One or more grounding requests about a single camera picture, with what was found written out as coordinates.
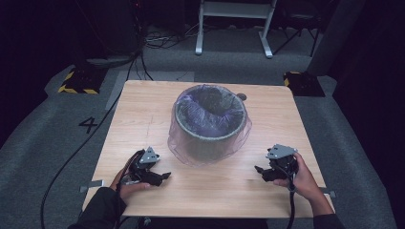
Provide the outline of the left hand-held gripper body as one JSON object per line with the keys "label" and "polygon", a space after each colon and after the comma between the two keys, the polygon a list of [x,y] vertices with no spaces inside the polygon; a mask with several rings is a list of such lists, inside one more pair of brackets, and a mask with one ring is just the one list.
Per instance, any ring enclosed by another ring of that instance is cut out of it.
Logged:
{"label": "left hand-held gripper body", "polygon": [[151,171],[151,168],[160,160],[160,156],[155,153],[152,147],[136,152],[136,157],[132,161],[129,172],[133,181],[149,183],[159,186],[161,175]]}

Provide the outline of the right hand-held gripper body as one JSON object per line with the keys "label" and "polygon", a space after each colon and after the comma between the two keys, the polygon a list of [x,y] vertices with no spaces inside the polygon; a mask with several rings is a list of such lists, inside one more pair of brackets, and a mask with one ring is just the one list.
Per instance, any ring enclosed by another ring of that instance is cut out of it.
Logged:
{"label": "right hand-held gripper body", "polygon": [[295,148],[275,144],[267,150],[266,158],[269,159],[269,179],[287,179],[298,172],[298,164],[294,157],[297,153]]}

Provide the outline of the person's left hand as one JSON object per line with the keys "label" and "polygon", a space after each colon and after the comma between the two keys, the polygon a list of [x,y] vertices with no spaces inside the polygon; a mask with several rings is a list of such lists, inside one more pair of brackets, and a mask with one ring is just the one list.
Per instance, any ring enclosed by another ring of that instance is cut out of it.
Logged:
{"label": "person's left hand", "polygon": [[130,185],[123,185],[120,183],[121,177],[124,174],[124,169],[121,169],[115,176],[114,180],[112,181],[110,188],[112,190],[116,190],[117,186],[120,185],[119,189],[119,196],[122,198],[124,202],[128,201],[128,198],[133,195],[135,192],[143,191],[151,187],[149,183],[135,183]]}

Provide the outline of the person's right hand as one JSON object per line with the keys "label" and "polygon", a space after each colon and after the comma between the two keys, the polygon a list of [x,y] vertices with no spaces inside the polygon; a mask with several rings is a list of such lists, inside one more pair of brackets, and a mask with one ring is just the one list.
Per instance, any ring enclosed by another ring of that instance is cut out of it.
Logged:
{"label": "person's right hand", "polygon": [[315,202],[325,197],[318,187],[311,171],[299,153],[293,155],[298,163],[298,172],[293,180],[297,193],[309,202]]}

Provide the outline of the black yellow striped floor base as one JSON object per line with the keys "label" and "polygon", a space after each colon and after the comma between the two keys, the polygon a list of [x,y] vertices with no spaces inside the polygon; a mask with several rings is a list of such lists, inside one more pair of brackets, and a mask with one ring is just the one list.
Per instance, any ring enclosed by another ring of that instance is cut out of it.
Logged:
{"label": "black yellow striped floor base", "polygon": [[84,71],[72,68],[58,91],[70,94],[99,94],[107,72],[107,69]]}
{"label": "black yellow striped floor base", "polygon": [[316,76],[307,72],[286,72],[283,75],[284,84],[294,96],[324,97],[325,93]]}

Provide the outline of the black tripod stand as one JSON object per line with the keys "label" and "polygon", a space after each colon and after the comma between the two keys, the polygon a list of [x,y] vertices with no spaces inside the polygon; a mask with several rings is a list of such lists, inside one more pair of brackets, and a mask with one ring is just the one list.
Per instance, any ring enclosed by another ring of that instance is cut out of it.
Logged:
{"label": "black tripod stand", "polygon": [[313,39],[309,54],[310,57],[313,57],[315,46],[317,45],[318,37],[321,31],[321,22],[321,16],[318,14],[285,13],[281,26],[283,32],[286,32],[287,28],[295,29],[295,32],[293,35],[287,36],[287,40],[279,48],[277,48],[274,53],[280,51],[296,36],[300,36],[302,31],[307,30]]}

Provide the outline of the grey column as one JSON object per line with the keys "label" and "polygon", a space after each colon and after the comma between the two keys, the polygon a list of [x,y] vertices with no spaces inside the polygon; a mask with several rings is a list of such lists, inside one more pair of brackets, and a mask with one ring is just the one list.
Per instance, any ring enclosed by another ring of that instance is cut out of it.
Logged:
{"label": "grey column", "polygon": [[315,51],[307,72],[315,76],[327,75],[343,48],[361,14],[366,0],[340,0],[329,25]]}

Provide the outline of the dark equipment rack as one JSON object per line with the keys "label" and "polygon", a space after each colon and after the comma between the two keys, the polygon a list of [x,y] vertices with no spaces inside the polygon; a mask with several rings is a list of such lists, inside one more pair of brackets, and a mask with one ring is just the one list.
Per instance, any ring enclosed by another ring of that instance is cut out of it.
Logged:
{"label": "dark equipment rack", "polygon": [[135,0],[74,0],[75,6],[102,48],[105,63],[114,68],[134,62],[141,52],[141,31]]}

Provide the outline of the white metal table frame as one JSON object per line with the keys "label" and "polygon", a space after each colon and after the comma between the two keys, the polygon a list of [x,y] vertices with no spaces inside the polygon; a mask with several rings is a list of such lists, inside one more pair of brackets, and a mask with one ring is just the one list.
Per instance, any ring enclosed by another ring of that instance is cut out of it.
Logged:
{"label": "white metal table frame", "polygon": [[268,3],[234,3],[214,2],[213,0],[201,0],[199,8],[199,28],[196,41],[195,54],[203,53],[203,20],[205,17],[232,17],[248,19],[265,19],[264,28],[259,31],[259,38],[264,49],[266,58],[272,58],[273,52],[267,42],[267,33],[275,12],[278,0],[269,0]]}

